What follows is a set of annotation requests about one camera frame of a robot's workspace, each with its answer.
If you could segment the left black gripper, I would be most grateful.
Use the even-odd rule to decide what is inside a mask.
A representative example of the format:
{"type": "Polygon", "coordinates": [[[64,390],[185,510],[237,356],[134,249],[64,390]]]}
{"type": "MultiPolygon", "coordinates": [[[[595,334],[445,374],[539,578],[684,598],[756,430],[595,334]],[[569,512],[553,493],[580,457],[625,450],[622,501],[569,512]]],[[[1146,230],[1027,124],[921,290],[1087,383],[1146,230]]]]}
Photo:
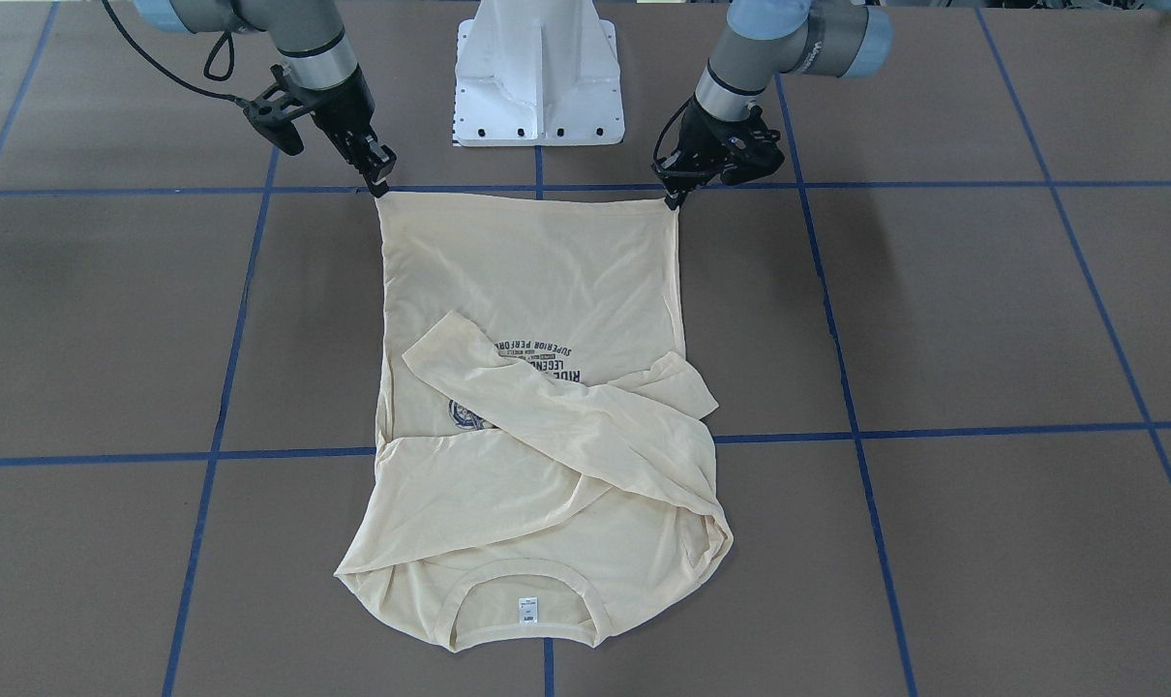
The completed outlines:
{"type": "Polygon", "coordinates": [[[666,189],[665,204],[678,211],[696,187],[718,178],[723,185],[748,184],[785,164],[781,134],[767,127],[763,108],[741,108],[739,122],[719,119],[692,97],[662,129],[652,171],[666,189]]]}

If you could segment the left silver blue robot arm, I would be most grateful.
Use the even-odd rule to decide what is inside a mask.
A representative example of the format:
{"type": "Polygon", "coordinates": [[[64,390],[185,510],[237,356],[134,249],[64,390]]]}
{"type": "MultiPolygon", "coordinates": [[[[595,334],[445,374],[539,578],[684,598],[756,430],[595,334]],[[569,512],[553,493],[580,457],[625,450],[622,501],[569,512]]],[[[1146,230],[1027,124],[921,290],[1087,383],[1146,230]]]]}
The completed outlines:
{"type": "Polygon", "coordinates": [[[692,96],[676,110],[674,149],[652,171],[665,206],[678,210],[708,182],[749,184],[783,166],[781,136],[760,97],[778,75],[860,78],[876,74],[892,48],[892,22],[876,6],[838,1],[733,1],[692,96]]]}

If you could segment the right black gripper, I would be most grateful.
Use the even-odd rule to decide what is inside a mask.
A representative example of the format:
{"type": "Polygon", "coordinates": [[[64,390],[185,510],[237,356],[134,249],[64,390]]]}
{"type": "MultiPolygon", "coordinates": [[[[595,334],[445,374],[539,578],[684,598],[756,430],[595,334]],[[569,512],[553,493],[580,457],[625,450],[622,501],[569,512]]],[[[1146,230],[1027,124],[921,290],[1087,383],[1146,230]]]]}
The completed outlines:
{"type": "Polygon", "coordinates": [[[242,102],[242,114],[251,127],[282,153],[303,153],[304,144],[295,128],[295,119],[310,116],[315,127],[333,142],[344,160],[365,182],[374,198],[390,191],[386,177],[391,175],[397,155],[377,141],[374,132],[374,98],[359,67],[338,86],[314,89],[297,83],[293,70],[285,66],[271,68],[273,84],[254,100],[242,102]]]}

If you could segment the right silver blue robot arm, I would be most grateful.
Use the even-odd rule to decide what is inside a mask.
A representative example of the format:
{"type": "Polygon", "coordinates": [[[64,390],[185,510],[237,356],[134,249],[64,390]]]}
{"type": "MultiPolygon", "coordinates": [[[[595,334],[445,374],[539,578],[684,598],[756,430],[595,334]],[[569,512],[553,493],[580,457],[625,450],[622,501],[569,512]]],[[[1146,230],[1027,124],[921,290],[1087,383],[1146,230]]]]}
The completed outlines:
{"type": "Polygon", "coordinates": [[[302,153],[295,119],[311,116],[342,158],[363,177],[374,198],[388,193],[397,156],[374,131],[375,101],[344,22],[333,1],[137,1],[139,16],[170,34],[219,34],[231,45],[244,34],[268,34],[280,53],[273,84],[246,100],[206,91],[174,76],[133,41],[139,56],[189,91],[240,107],[251,128],[281,153],[302,153]]]}

